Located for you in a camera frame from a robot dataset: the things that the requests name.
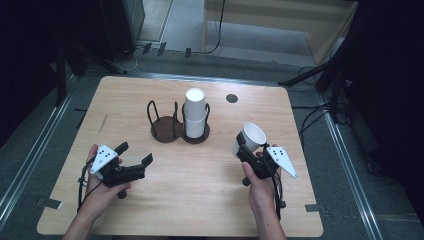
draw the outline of black wire cup holder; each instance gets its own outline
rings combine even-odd
[[[156,120],[153,122],[152,118],[150,116],[150,106],[153,105],[155,109],[156,114]],[[184,104],[182,107],[183,112],[183,122],[180,122],[178,120],[178,103],[175,102],[174,104],[174,114],[171,116],[165,116],[165,117],[159,117],[158,110],[156,108],[155,101],[151,100],[149,104],[147,104],[147,117],[149,118],[149,122],[151,125],[151,133],[152,136],[158,141],[162,143],[169,143],[172,141],[175,141],[177,138],[181,137],[184,139],[184,141],[191,143],[191,144],[199,144],[204,142],[208,137],[210,133],[210,127],[208,124],[208,117],[210,113],[210,107],[209,104],[205,104],[205,111],[206,111],[206,117],[205,117],[205,126],[203,135],[198,138],[190,138],[187,136],[186,132],[186,124],[185,124],[185,114],[184,114]]]

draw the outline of cable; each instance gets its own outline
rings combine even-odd
[[[309,68],[315,68],[315,66],[304,66],[304,67],[301,67],[301,68],[297,71],[297,76],[300,76],[300,72],[301,72],[303,69],[308,68],[308,67],[309,67]],[[317,83],[316,74],[314,75],[315,83],[310,83],[310,82],[307,82],[306,80],[308,80],[308,79],[303,80],[303,82],[304,82],[304,83],[306,83],[306,84],[308,84],[308,85],[314,85],[314,84],[316,84],[316,83]]]
[[[305,143],[304,133],[305,133],[305,131],[308,128],[310,128],[314,123],[318,122],[318,120],[321,119],[323,116],[325,116],[325,114],[330,113],[330,111],[331,111],[330,104],[329,103],[325,103],[323,105],[312,106],[312,107],[309,107],[309,106],[293,106],[292,109],[293,110],[295,110],[295,109],[312,109],[312,112],[310,112],[305,117],[305,119],[303,120],[302,125],[301,125],[300,130],[299,130],[300,143],[301,143],[302,149],[304,150],[304,143]],[[307,120],[314,113],[316,113],[318,110],[324,110],[324,111],[318,117],[316,117],[315,119],[313,119],[308,125],[306,125]],[[337,120],[338,124],[341,124],[341,125],[349,124],[349,118],[348,118],[348,116],[346,114],[346,107],[345,107],[345,104],[344,103],[338,103],[337,104],[337,108],[334,111],[335,111],[336,114],[342,113],[342,114],[344,114],[346,116],[346,120],[344,122],[341,122],[341,121],[338,121]]]
[[[94,162],[94,159],[95,159],[95,157],[93,157],[90,160],[88,160],[88,162],[82,168],[81,177],[78,179],[78,182],[79,182],[80,185],[79,185],[79,191],[78,191],[78,208],[77,208],[77,212],[79,211],[79,209],[82,206],[82,203],[84,202],[84,201],[81,202],[81,199],[82,199],[82,187],[85,186],[84,183],[87,183],[87,181],[85,181],[85,173],[87,172],[88,166],[90,166],[90,164],[92,162]]]
[[[99,184],[97,184],[93,189],[91,189],[91,191],[90,192],[88,192],[86,195],[85,195],[85,198],[84,198],[84,200],[82,200],[82,202],[80,203],[80,206],[78,207],[78,210],[77,210],[77,212],[79,211],[79,209],[81,208],[81,206],[82,206],[82,204],[84,203],[84,201],[85,201],[85,199],[87,199],[87,197],[94,191],[94,190],[96,190],[99,186],[100,186],[100,184],[102,184],[102,182],[99,182]]]
[[[213,50],[209,52],[201,53],[201,54],[211,54],[218,48],[219,44],[221,44],[221,26],[222,26],[222,18],[224,16],[224,7],[225,7],[225,0],[222,1],[221,18],[219,19],[219,28],[218,28],[218,42],[216,43],[216,46]]]
[[[278,175],[278,173],[275,172],[275,174],[273,175],[273,173],[271,171],[271,168],[268,165],[268,162],[267,161],[264,161],[264,162],[265,162],[266,168],[268,169],[269,174],[272,176],[271,177],[272,184],[274,185],[275,213],[277,214],[278,220],[281,220],[280,209],[282,207],[281,204],[283,203],[283,201],[282,201],[282,198],[283,198],[283,191],[282,191],[282,189],[283,188],[282,188],[282,184],[281,184],[281,179],[280,179],[280,177],[278,177],[279,182],[278,182],[278,185],[277,185],[277,183],[275,181],[275,174]]]
[[[136,53],[137,51],[139,51],[140,49],[144,49],[144,46],[142,46],[142,47],[140,47],[140,48],[137,48],[137,49],[136,49],[136,50],[134,50],[134,52],[133,52],[133,58],[134,58],[134,60],[135,60],[135,65],[134,65],[134,67],[132,67],[132,68],[123,68],[123,67],[119,66],[119,65],[118,65],[118,63],[116,63],[116,62],[112,62],[112,64],[113,64],[113,65],[115,65],[116,67],[118,67],[119,69],[123,70],[123,71],[131,71],[131,70],[134,70],[134,69],[137,67],[137,65],[138,65],[138,60],[137,60],[137,57],[135,56],[135,53]]]

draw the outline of white cup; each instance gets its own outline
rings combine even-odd
[[[186,132],[187,137],[189,138],[199,138],[203,135],[205,131],[205,120],[206,116],[203,117],[200,121],[191,121],[184,119],[184,131]]]
[[[243,124],[243,128],[241,129],[241,133],[243,134],[244,139],[246,140],[246,147],[252,153],[258,149],[260,146],[266,143],[266,136],[264,131],[255,124],[251,122],[245,122]],[[237,152],[240,146],[238,145],[237,139],[231,148],[231,152],[235,157],[237,157]]]
[[[200,88],[190,88],[186,92],[184,115],[190,121],[201,121],[206,116],[205,93]]]

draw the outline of wooden table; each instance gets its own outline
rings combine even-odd
[[[181,138],[171,143],[156,141],[147,104],[154,100],[162,117],[172,115],[177,101],[182,121],[181,106],[191,87],[203,89],[211,107],[208,139],[201,144]],[[229,103],[228,94],[235,94],[238,101]],[[126,141],[129,149],[121,155],[124,166],[139,164],[149,153],[153,163],[144,179],[132,183],[128,196],[117,198],[98,219],[94,234],[257,236],[249,189],[241,183],[241,163],[231,154],[246,121],[259,125],[269,143],[286,148],[299,175],[294,179],[282,171],[287,207],[281,210],[281,225],[286,234],[320,236],[319,213],[305,210],[316,200],[285,89],[122,77],[102,79],[51,194],[52,199],[63,201],[62,207],[44,210],[39,233],[64,234],[71,223],[77,209],[77,179],[92,144],[115,148]]]

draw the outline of person's left hand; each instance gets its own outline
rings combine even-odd
[[[86,162],[96,156],[97,149],[98,146],[96,144],[91,147]],[[117,197],[116,195],[122,190],[131,188],[131,185],[130,183],[125,183],[111,188],[106,187],[103,183],[101,183],[100,179],[95,174],[90,173],[90,169],[91,166],[89,166],[87,169],[87,171],[89,172],[89,176],[86,194],[92,191],[94,188],[97,188],[92,191],[88,196],[86,195],[78,213],[86,215],[88,219],[94,222],[103,214],[106,208]]]

